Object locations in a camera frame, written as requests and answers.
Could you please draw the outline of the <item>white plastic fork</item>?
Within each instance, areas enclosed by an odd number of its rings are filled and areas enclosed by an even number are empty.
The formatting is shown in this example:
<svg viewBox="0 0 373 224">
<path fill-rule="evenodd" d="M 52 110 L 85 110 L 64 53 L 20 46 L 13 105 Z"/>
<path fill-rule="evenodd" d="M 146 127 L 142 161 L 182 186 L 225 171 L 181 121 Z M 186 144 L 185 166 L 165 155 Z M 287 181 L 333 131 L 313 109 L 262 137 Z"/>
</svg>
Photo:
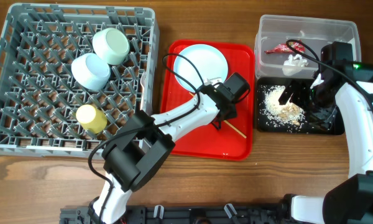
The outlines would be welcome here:
<svg viewBox="0 0 373 224">
<path fill-rule="evenodd" d="M 140 79 L 140 86 L 142 90 L 141 94 L 141 101 L 140 101 L 140 110 L 146 111 L 146 104 L 147 104 L 147 74 L 146 72 L 142 73 L 141 79 Z"/>
</svg>

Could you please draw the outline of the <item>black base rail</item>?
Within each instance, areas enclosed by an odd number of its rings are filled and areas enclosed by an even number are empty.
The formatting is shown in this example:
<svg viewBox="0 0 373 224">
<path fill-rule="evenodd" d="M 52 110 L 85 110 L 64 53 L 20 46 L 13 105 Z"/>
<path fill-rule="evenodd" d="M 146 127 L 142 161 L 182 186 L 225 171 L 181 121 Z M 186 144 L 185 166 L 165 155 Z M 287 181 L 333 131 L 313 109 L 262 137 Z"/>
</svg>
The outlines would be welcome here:
<svg viewBox="0 0 373 224">
<path fill-rule="evenodd" d="M 116 223 L 126 224 L 194 224 L 194 223 L 294 223 L 284 218 L 276 205 L 264 207 L 154 207 L 129 206 Z"/>
</svg>

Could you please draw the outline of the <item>rice food waste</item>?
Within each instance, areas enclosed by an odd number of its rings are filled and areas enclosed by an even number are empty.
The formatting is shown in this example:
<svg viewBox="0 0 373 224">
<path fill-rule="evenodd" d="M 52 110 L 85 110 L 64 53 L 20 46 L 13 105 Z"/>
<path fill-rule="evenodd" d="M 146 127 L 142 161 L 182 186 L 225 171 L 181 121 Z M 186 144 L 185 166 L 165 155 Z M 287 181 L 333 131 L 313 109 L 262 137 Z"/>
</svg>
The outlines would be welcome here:
<svg viewBox="0 0 373 224">
<path fill-rule="evenodd" d="M 304 111 L 289 101 L 285 105 L 279 104 L 279 97 L 284 89 L 282 85 L 261 86 L 264 99 L 260 103 L 263 108 L 259 113 L 268 119 L 265 123 L 271 127 L 301 128 L 305 119 Z"/>
</svg>

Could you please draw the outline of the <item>small light blue bowl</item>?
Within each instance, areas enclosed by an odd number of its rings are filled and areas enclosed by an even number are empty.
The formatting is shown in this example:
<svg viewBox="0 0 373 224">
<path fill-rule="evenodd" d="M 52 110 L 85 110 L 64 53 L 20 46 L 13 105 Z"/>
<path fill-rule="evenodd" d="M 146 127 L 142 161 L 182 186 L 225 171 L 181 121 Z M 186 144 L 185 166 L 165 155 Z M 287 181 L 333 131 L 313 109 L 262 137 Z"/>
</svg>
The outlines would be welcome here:
<svg viewBox="0 0 373 224">
<path fill-rule="evenodd" d="M 103 89 L 111 75 L 109 65 L 94 53 L 74 59 L 71 73 L 81 86 L 89 90 Z"/>
</svg>

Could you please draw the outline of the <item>black plastic tray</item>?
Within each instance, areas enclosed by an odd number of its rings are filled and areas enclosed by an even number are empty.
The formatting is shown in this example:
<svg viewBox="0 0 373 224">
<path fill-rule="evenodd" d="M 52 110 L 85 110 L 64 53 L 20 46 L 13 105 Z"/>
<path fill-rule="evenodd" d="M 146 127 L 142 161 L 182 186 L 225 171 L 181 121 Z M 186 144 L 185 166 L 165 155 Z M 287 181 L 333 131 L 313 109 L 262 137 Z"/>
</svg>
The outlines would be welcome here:
<svg viewBox="0 0 373 224">
<path fill-rule="evenodd" d="M 265 77 L 257 81 L 257 129 L 276 133 L 344 134 L 343 119 L 336 107 L 325 110 L 324 115 L 316 122 L 313 120 L 314 113 L 307 113 L 295 103 L 280 105 L 280 95 L 292 82 L 308 85 L 312 81 L 279 77 Z"/>
</svg>

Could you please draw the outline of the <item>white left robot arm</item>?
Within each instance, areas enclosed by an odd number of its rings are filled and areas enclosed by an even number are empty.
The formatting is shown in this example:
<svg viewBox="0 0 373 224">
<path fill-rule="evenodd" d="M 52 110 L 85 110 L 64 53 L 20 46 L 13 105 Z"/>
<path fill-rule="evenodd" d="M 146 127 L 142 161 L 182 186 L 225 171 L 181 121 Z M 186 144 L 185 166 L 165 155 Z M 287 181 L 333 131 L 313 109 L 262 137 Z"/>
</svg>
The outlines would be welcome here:
<svg viewBox="0 0 373 224">
<path fill-rule="evenodd" d="M 235 118 L 236 103 L 244 92 L 225 83 L 202 85 L 192 99 L 166 113 L 136 112 L 120 133 L 99 145 L 106 173 L 100 174 L 88 160 L 91 171 L 106 182 L 101 195 L 90 203 L 94 222 L 120 220 L 131 193 L 153 178 L 175 143 L 196 128 L 208 124 L 219 128 L 223 120 Z"/>
</svg>

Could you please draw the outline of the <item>grey plastic dishwasher rack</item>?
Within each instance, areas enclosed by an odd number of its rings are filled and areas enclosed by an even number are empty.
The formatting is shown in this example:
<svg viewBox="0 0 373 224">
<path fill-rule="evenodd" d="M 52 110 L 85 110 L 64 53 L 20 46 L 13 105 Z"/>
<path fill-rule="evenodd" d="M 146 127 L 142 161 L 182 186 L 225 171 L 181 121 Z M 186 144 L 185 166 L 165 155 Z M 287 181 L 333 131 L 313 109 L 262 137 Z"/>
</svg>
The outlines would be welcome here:
<svg viewBox="0 0 373 224">
<path fill-rule="evenodd" d="M 89 90 L 75 80 L 71 63 L 91 53 L 93 36 L 106 28 L 123 32 L 131 51 L 111 66 L 103 89 Z M 0 38 L 0 155 L 88 157 L 140 111 L 143 72 L 151 113 L 159 37 L 148 7 L 13 4 Z M 105 114 L 103 131 L 82 128 L 76 111 L 83 105 Z"/>
</svg>

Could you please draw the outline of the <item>yellow plastic cup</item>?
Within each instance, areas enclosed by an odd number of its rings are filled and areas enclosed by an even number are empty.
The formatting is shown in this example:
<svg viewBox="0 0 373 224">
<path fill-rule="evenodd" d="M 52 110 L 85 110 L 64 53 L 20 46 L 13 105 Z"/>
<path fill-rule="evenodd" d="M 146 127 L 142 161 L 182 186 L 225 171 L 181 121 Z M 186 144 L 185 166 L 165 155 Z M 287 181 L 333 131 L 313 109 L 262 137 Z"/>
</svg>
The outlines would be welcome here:
<svg viewBox="0 0 373 224">
<path fill-rule="evenodd" d="M 76 120 L 81 124 L 84 130 L 98 134 L 107 126 L 105 114 L 92 105 L 83 105 L 76 111 Z"/>
</svg>

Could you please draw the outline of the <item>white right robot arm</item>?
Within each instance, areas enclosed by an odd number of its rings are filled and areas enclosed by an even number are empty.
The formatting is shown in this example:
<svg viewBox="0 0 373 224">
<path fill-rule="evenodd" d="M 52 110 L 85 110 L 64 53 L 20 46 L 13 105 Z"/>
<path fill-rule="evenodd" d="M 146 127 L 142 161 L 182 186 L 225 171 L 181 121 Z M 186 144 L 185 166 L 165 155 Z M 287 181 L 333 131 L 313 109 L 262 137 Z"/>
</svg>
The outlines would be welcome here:
<svg viewBox="0 0 373 224">
<path fill-rule="evenodd" d="M 306 112 L 336 105 L 349 151 L 349 178 L 324 197 L 295 195 L 290 216 L 308 223 L 373 223 L 373 65 L 347 60 L 321 64 L 309 87 L 291 84 L 279 98 Z"/>
</svg>

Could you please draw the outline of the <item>red snack wrapper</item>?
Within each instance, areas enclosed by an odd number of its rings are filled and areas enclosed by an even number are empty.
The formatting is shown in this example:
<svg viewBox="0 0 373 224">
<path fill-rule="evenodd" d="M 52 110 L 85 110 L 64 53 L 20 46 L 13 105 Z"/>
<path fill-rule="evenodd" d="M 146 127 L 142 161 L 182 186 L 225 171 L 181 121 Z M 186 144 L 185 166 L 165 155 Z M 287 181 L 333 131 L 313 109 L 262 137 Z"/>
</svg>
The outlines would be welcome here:
<svg viewBox="0 0 373 224">
<path fill-rule="evenodd" d="M 299 51 L 301 53 L 305 52 L 305 47 L 298 42 L 290 42 L 289 46 L 291 46 L 291 48 L 293 48 L 296 51 Z M 278 44 L 273 49 L 266 50 L 265 53 L 266 54 L 285 54 L 285 53 L 292 54 L 292 53 L 294 53 L 294 51 L 291 48 L 289 48 L 287 44 Z"/>
</svg>

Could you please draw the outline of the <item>clear plastic bin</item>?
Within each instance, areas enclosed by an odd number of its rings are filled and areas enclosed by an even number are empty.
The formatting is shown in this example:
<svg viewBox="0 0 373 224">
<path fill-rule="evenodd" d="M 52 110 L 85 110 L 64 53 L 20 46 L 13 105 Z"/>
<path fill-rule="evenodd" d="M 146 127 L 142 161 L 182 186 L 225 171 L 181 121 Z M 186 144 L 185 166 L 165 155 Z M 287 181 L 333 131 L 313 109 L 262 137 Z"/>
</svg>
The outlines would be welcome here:
<svg viewBox="0 0 373 224">
<path fill-rule="evenodd" d="M 284 64 L 290 54 L 266 53 L 288 39 L 301 40 L 317 55 L 325 45 L 346 42 L 352 45 L 353 60 L 360 62 L 362 59 L 357 25 L 352 21 L 265 14 L 260 18 L 254 47 L 256 79 L 289 77 L 283 71 L 292 69 Z"/>
</svg>

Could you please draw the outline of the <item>red plastic tray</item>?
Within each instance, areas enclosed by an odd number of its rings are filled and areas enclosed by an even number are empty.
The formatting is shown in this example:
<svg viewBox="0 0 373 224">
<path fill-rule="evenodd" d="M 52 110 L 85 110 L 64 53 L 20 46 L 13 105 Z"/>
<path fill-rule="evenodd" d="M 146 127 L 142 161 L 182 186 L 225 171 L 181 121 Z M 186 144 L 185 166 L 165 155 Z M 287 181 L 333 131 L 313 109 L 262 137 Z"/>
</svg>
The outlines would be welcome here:
<svg viewBox="0 0 373 224">
<path fill-rule="evenodd" d="M 253 50 L 242 44 L 184 39 L 173 42 L 168 51 L 170 53 L 180 53 L 193 44 L 208 44 L 217 48 L 228 62 L 228 74 L 237 72 L 248 81 L 251 92 L 242 102 L 236 105 L 237 117 L 227 120 L 242 131 L 247 138 L 244 139 L 231 128 L 228 129 L 225 124 L 222 124 L 220 131 L 209 124 L 199 127 L 179 139 L 175 143 L 172 154 L 232 161 L 243 160 L 250 154 L 253 140 L 255 83 Z"/>
</svg>

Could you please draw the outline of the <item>green bowl with food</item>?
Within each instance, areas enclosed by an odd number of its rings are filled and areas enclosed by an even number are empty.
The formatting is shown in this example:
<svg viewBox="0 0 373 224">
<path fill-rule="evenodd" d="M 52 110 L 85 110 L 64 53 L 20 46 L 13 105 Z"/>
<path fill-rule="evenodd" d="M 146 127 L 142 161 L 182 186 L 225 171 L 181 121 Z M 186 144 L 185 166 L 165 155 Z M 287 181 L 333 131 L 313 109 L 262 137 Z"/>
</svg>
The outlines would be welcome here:
<svg viewBox="0 0 373 224">
<path fill-rule="evenodd" d="M 115 28 L 106 28 L 93 36 L 95 54 L 110 65 L 122 64 L 130 51 L 125 34 Z"/>
</svg>

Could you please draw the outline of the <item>white tissue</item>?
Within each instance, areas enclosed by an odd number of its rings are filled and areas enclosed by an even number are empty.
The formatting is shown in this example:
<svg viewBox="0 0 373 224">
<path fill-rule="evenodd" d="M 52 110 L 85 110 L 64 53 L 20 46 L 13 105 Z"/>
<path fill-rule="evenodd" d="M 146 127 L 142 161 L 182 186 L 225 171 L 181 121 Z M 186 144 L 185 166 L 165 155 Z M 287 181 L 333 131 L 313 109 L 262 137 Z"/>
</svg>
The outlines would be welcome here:
<svg viewBox="0 0 373 224">
<path fill-rule="evenodd" d="M 299 54 L 288 56 L 288 59 L 283 63 L 283 74 L 287 77 L 297 74 L 308 65 L 308 60 Z"/>
</svg>

